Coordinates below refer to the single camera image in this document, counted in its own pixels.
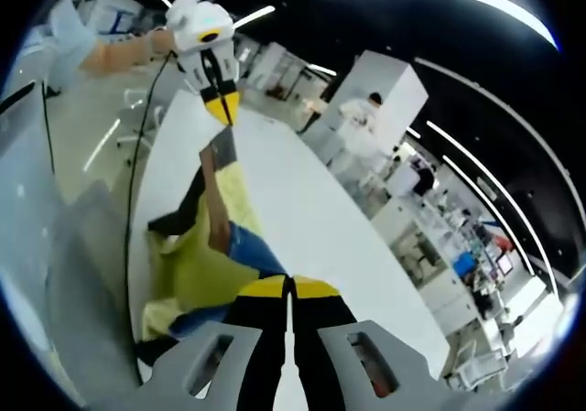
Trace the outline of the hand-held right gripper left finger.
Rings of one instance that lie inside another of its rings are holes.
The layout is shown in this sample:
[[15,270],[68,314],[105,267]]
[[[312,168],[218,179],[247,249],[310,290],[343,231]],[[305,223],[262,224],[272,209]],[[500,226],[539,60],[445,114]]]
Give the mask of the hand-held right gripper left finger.
[[208,385],[213,410],[271,410],[286,357],[290,283],[283,274],[256,279],[226,305],[181,314],[139,341],[137,357],[154,368],[176,346],[218,325],[206,345],[190,346],[202,358],[186,384],[190,395]]

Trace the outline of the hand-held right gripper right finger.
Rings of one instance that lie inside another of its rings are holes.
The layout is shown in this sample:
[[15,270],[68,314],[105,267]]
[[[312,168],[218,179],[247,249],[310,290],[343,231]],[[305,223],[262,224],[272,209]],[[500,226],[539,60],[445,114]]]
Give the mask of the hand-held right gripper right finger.
[[294,359],[311,410],[436,410],[446,386],[425,358],[371,320],[355,318],[321,280],[289,279]]

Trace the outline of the person's left hand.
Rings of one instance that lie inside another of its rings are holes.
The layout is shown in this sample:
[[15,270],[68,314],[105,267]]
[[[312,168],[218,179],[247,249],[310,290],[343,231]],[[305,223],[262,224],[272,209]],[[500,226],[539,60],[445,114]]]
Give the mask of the person's left hand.
[[151,43],[153,53],[156,55],[168,55],[176,51],[174,34],[168,29],[154,29],[151,31]]

